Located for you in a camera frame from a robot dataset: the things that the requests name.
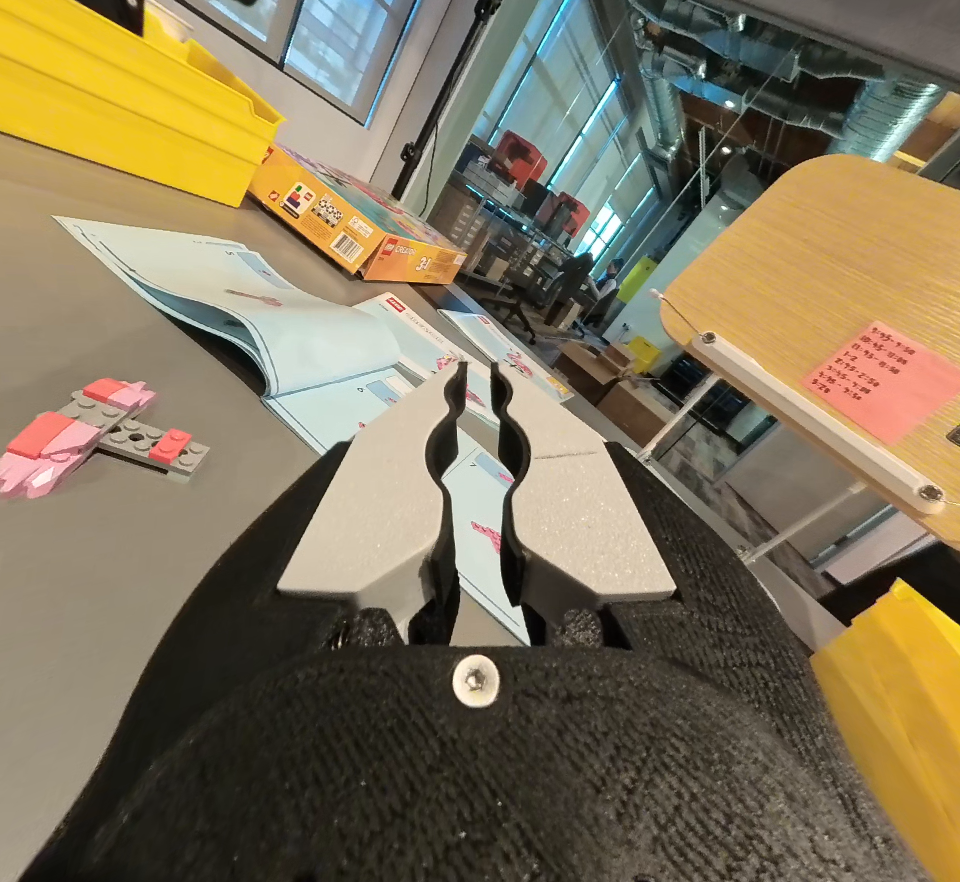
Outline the tall glass windows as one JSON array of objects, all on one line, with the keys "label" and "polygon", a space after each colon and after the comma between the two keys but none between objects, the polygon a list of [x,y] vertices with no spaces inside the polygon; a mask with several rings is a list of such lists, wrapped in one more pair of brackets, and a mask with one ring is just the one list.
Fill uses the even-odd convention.
[{"label": "tall glass windows", "polygon": [[492,148],[507,130],[547,166],[523,194],[566,192],[590,211],[575,252],[626,262],[651,257],[676,219],[676,158],[654,152],[626,0],[509,0],[522,27],[472,135]]}]

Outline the thin silver air duct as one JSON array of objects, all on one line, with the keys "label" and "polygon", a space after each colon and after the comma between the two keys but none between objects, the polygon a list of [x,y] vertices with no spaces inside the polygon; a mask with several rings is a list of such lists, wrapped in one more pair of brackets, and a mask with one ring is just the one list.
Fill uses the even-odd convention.
[{"label": "thin silver air duct", "polygon": [[646,107],[653,126],[653,152],[664,162],[671,163],[685,140],[685,115],[679,90],[666,76],[668,60],[662,48],[646,32],[646,16],[637,9],[632,10],[630,25],[639,53]]}]

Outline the pink sticky note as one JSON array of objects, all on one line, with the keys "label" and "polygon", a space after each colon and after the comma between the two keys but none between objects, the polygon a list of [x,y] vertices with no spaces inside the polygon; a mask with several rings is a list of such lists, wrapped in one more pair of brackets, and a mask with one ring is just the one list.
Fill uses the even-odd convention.
[{"label": "pink sticky note", "polygon": [[875,439],[895,444],[958,395],[958,367],[874,321],[801,384]]}]

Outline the pink grey brick assembly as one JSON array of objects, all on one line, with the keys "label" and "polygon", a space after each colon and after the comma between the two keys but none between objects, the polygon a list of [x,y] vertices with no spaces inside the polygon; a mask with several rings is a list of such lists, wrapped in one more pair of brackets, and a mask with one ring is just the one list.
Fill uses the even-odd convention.
[{"label": "pink grey brick assembly", "polygon": [[152,445],[170,430],[142,420],[156,396],[143,381],[102,378],[73,392],[61,409],[36,415],[2,449],[2,498],[48,495],[94,455],[183,480],[191,478],[210,453],[192,435],[188,449],[173,466],[148,458]]}]

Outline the black office chair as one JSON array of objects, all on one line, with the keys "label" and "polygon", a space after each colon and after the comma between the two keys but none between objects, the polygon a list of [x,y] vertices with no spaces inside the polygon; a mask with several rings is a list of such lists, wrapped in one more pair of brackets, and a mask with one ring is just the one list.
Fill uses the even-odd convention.
[{"label": "black office chair", "polygon": [[588,253],[570,256],[553,276],[538,273],[533,281],[517,289],[503,324],[519,326],[518,332],[528,337],[530,346],[537,344],[539,335],[554,335],[570,327],[571,320],[586,305],[598,300],[589,276],[593,259]]}]

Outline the instruction booklet with flamingo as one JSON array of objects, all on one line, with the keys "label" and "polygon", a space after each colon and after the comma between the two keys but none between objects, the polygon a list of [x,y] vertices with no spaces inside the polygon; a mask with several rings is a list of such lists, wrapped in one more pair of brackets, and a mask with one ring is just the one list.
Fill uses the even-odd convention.
[{"label": "instruction booklet with flamingo", "polygon": [[446,309],[438,312],[479,349],[491,364],[496,363],[501,369],[513,369],[516,374],[527,378],[559,403],[565,403],[573,397],[574,393],[569,387],[502,332],[488,316]]}]

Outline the yellow plastic bin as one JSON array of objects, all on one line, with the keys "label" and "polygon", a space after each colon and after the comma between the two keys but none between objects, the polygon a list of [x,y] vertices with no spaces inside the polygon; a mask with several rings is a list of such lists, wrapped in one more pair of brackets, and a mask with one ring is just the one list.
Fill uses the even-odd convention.
[{"label": "yellow plastic bin", "polygon": [[74,0],[1,0],[3,133],[236,207],[283,121],[153,12],[142,37]]},{"label": "yellow plastic bin", "polygon": [[903,580],[810,659],[849,753],[933,880],[959,879],[959,628]]}]

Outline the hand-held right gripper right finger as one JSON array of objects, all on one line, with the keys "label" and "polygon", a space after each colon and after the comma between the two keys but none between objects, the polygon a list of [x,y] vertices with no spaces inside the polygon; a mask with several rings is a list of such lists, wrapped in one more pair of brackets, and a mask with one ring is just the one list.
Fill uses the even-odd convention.
[{"label": "hand-held right gripper right finger", "polygon": [[677,590],[602,436],[521,370],[489,373],[499,420],[501,577],[529,642],[547,643],[569,612],[652,603]]}]

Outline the large silver air duct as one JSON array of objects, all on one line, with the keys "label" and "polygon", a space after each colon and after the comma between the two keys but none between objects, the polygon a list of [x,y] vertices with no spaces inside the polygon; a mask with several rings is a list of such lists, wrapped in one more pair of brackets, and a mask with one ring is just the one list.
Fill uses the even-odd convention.
[{"label": "large silver air duct", "polygon": [[907,76],[865,82],[829,152],[885,163],[947,93],[939,84]]}]

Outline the yellow green panel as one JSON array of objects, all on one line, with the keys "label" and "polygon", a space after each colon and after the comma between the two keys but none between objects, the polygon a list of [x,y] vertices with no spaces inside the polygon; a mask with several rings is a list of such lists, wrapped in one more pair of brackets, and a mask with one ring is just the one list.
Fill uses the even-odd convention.
[{"label": "yellow green panel", "polygon": [[658,265],[658,262],[653,258],[642,256],[619,284],[616,294],[617,300],[624,304],[629,303],[639,291],[647,286],[647,280]]}]

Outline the wooden book stand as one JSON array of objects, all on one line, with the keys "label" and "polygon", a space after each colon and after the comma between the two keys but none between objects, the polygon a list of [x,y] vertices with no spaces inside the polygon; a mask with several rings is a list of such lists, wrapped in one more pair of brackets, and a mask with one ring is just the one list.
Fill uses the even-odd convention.
[{"label": "wooden book stand", "polygon": [[871,322],[959,362],[959,192],[858,156],[781,177],[665,289],[666,334],[958,549],[958,395],[883,444],[802,380]]}]

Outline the red 3D printer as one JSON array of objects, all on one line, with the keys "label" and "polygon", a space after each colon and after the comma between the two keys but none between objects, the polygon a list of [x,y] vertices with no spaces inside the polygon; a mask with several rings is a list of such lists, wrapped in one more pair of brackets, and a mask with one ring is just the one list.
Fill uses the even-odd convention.
[{"label": "red 3D printer", "polygon": [[528,181],[538,181],[546,170],[543,153],[513,130],[505,131],[493,150],[488,168],[518,191],[523,191]]},{"label": "red 3D printer", "polygon": [[569,193],[557,193],[554,199],[554,208],[547,223],[548,234],[555,240],[559,240],[562,234],[570,239],[574,238],[590,212],[584,204],[571,196]]}]

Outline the light blue instruction booklet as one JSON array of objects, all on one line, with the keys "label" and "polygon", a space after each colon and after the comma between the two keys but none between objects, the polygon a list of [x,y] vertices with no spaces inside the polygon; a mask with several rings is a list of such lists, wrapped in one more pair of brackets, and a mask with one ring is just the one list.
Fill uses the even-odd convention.
[{"label": "light blue instruction booklet", "polygon": [[[320,455],[316,506],[295,529],[286,568],[330,481],[334,458],[343,453],[341,446],[427,379],[400,365],[400,347],[385,324],[354,306],[297,289],[243,245],[54,219],[155,308],[242,348],[262,372],[264,405]],[[467,592],[523,640],[519,612],[511,609],[503,588],[494,588],[499,518],[512,479],[498,459],[459,428],[458,447],[442,480],[451,496],[460,590],[465,576]]]}]

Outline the black stand pole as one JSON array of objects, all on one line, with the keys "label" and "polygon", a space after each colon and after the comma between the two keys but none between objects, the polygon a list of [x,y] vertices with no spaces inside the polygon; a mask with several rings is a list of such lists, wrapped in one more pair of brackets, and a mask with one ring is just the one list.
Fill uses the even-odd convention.
[{"label": "black stand pole", "polygon": [[422,162],[430,139],[436,136],[439,130],[439,122],[449,105],[462,73],[466,69],[467,61],[483,31],[486,29],[486,25],[495,15],[501,3],[502,0],[476,0],[473,10],[473,22],[450,66],[450,70],[440,86],[434,103],[427,113],[426,120],[416,138],[405,143],[401,149],[400,158],[402,167],[391,191],[391,194],[396,199],[399,200],[404,196],[404,193],[413,180],[414,174]]}]

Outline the cardboard box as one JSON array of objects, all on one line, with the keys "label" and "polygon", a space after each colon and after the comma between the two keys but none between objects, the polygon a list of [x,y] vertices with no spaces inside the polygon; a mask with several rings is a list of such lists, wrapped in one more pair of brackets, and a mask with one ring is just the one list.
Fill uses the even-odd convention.
[{"label": "cardboard box", "polygon": [[583,396],[599,393],[622,378],[620,371],[601,360],[594,347],[578,341],[561,345],[553,368]]},{"label": "cardboard box", "polygon": [[621,376],[600,383],[597,410],[634,443],[648,444],[673,418],[677,406],[649,376]]}]

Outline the instruction booklet with pink bird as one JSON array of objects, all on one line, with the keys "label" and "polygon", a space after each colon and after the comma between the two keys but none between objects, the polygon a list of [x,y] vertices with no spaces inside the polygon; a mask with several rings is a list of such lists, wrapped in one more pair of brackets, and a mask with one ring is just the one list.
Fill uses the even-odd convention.
[{"label": "instruction booklet with pink bird", "polygon": [[491,402],[488,366],[459,348],[436,328],[427,324],[399,297],[386,293],[354,306],[386,325],[399,344],[399,364],[422,380],[449,365],[467,365],[466,408],[479,419],[496,425],[498,418]]}]

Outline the orange brick set box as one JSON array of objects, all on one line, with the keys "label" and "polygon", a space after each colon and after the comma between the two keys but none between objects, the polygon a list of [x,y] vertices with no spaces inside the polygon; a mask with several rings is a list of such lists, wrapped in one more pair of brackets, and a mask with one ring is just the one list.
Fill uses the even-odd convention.
[{"label": "orange brick set box", "polygon": [[248,192],[319,253],[367,281],[448,284],[467,254],[388,192],[271,143]]}]

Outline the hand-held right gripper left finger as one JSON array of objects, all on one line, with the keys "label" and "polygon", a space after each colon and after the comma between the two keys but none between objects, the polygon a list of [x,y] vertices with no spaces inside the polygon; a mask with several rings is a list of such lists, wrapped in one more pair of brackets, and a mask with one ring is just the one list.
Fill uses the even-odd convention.
[{"label": "hand-held right gripper left finger", "polygon": [[350,615],[381,610],[414,644],[450,643],[461,590],[443,477],[459,451],[468,368],[447,365],[341,446],[279,593]]}]

